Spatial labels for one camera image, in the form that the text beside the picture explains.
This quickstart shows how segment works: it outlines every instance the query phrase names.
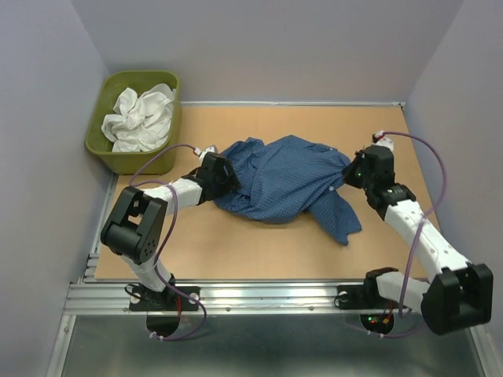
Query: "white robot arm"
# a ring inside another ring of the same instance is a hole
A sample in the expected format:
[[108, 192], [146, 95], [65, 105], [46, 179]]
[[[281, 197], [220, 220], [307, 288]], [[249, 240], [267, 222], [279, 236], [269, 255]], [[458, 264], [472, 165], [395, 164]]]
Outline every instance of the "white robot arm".
[[181, 210], [240, 187], [230, 161], [214, 149], [205, 149], [200, 162], [199, 168], [171, 182], [169, 188], [167, 185], [146, 190], [126, 187], [101, 230], [101, 242], [131, 267], [140, 280], [142, 295], [148, 295], [149, 301], [158, 303], [160, 308], [171, 299], [166, 282], [174, 286], [173, 274], [157, 253], [164, 217], [174, 212], [173, 191]]
[[404, 305], [420, 313], [436, 334], [484, 324], [490, 320], [493, 274], [473, 265], [456, 251], [436, 227], [423, 216], [414, 194], [395, 182], [393, 143], [374, 138], [375, 144], [356, 153], [344, 173], [347, 184], [364, 189], [367, 202], [405, 242], [412, 246], [423, 221], [416, 256], [428, 275], [428, 282], [405, 277], [396, 269], [367, 273], [362, 286], [341, 287], [349, 291], [340, 300], [341, 309], [372, 309], [382, 300], [399, 302], [406, 284]]

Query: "tan work surface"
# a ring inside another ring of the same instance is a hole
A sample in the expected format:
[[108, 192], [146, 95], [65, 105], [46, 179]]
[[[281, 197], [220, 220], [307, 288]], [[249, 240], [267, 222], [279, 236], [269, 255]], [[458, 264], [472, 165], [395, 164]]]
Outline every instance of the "tan work surface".
[[[188, 107], [183, 109], [179, 141], [198, 148], [215, 144], [222, 151], [247, 137], [269, 143], [294, 134], [338, 148], [352, 159], [378, 130], [407, 131], [400, 108]], [[397, 181], [416, 194], [424, 209], [430, 207], [411, 141], [405, 137], [395, 137], [394, 141]], [[175, 168], [163, 178], [176, 180], [197, 166], [198, 158], [188, 148], [180, 148]], [[119, 177], [115, 199], [128, 181], [128, 176]], [[338, 193], [362, 223], [362, 231], [350, 235], [346, 247], [323, 231], [309, 214], [301, 214], [286, 225], [265, 225], [204, 203], [179, 212], [162, 261], [178, 279], [362, 278], [381, 267], [403, 270], [409, 248], [369, 207], [365, 193], [349, 186], [341, 187]], [[167, 216], [164, 234], [170, 223], [171, 216]], [[417, 261], [413, 276], [425, 276]], [[105, 246], [101, 247], [95, 277], [135, 278], [129, 266]]]

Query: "white towel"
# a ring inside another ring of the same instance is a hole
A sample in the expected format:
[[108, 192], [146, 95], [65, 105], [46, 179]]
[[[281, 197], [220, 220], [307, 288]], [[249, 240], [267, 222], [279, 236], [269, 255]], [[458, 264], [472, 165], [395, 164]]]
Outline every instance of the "white towel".
[[147, 152], [169, 136], [174, 92], [166, 84], [154, 86], [139, 98], [126, 88], [113, 106], [115, 114], [103, 119], [101, 131], [113, 142], [112, 152]]

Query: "laundry basket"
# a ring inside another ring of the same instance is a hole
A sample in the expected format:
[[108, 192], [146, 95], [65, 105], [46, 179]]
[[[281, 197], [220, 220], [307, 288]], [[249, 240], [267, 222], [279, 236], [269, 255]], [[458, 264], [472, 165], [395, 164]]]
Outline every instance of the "laundry basket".
[[[171, 118], [170, 135], [166, 142], [151, 152], [112, 152], [113, 143], [101, 132], [103, 118], [113, 114], [113, 105], [117, 97], [126, 89], [131, 88], [140, 96], [157, 84], [167, 84], [174, 90], [173, 116]], [[168, 145], [178, 142], [182, 107], [178, 100], [180, 82], [178, 77], [169, 71], [122, 71], [110, 76], [101, 88], [100, 96], [94, 108], [86, 135], [86, 148], [117, 174], [134, 174], [143, 167], [152, 157]], [[164, 153], [151, 165], [142, 171], [142, 174], [165, 174], [174, 166], [176, 148]]]

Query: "gray wall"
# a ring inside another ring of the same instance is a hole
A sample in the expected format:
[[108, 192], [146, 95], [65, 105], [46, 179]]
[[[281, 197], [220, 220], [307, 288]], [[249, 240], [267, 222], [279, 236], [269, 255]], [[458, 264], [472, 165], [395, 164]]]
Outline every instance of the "gray wall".
[[[415, 134], [432, 140], [449, 175], [438, 211], [446, 237], [474, 262], [494, 272], [490, 324], [503, 351], [503, 2], [465, 0], [406, 104]], [[438, 167], [417, 148], [431, 194]]]
[[105, 197], [83, 148], [105, 66], [68, 0], [0, 2], [0, 375], [42, 376]]
[[461, 0], [73, 0], [111, 71], [189, 101], [404, 101]]

